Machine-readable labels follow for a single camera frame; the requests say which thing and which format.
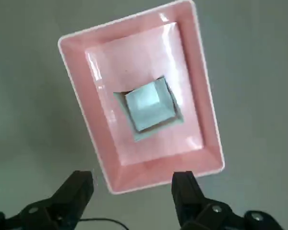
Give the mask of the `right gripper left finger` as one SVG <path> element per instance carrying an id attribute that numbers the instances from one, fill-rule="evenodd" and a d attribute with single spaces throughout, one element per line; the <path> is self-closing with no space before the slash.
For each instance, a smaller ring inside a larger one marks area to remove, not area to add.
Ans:
<path id="1" fill-rule="evenodd" d="M 6 218 L 0 212 L 0 230 L 73 230 L 94 192 L 91 171 L 74 171 L 47 199 L 27 205 Z"/>

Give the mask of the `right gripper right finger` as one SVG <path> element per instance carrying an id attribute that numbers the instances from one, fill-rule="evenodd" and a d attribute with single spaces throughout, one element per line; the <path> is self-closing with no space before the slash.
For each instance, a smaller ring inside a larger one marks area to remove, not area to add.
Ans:
<path id="1" fill-rule="evenodd" d="M 249 210 L 242 217 L 202 193 L 191 171 L 174 172 L 171 192 L 182 230 L 281 230 L 270 214 Z"/>

